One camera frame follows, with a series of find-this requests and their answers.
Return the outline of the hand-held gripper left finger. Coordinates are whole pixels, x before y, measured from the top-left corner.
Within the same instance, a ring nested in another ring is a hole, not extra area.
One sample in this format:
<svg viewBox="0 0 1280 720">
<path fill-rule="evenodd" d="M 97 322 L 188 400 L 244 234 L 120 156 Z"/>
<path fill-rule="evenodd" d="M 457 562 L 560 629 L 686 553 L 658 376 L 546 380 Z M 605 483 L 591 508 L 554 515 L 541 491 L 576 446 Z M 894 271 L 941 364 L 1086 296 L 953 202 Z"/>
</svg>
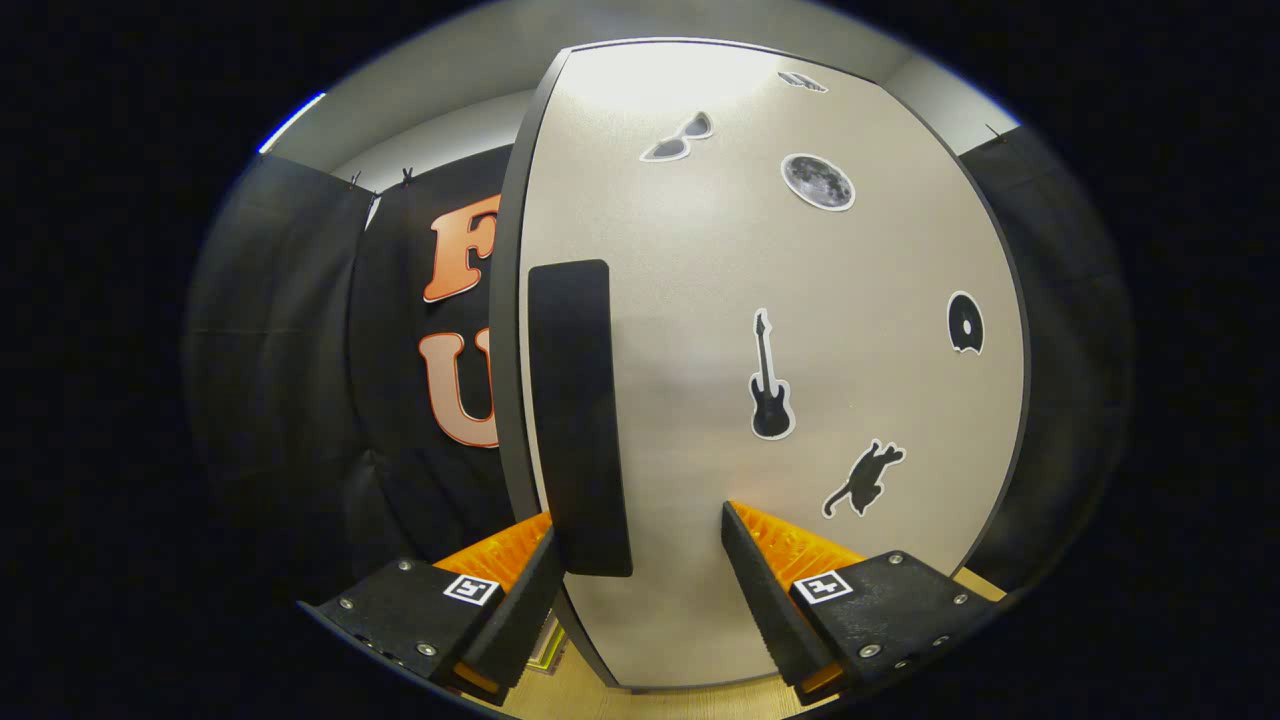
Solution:
<svg viewBox="0 0 1280 720">
<path fill-rule="evenodd" d="M 540 512 L 443 560 L 397 559 L 323 603 L 298 606 L 415 685 L 500 706 L 563 577 L 552 516 Z"/>
</svg>

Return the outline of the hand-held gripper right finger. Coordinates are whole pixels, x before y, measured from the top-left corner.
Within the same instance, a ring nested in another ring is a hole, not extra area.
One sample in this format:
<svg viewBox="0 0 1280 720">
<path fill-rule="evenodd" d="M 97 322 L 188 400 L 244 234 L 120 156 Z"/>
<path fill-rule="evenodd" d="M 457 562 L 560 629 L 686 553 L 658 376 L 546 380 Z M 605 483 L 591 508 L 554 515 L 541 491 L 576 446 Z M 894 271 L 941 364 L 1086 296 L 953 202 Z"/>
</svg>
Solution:
<svg viewBox="0 0 1280 720">
<path fill-rule="evenodd" d="M 902 550 L 870 557 L 728 501 L 721 542 L 783 683 L 800 701 L 864 700 L 936 661 L 1001 606 Z"/>
</svg>

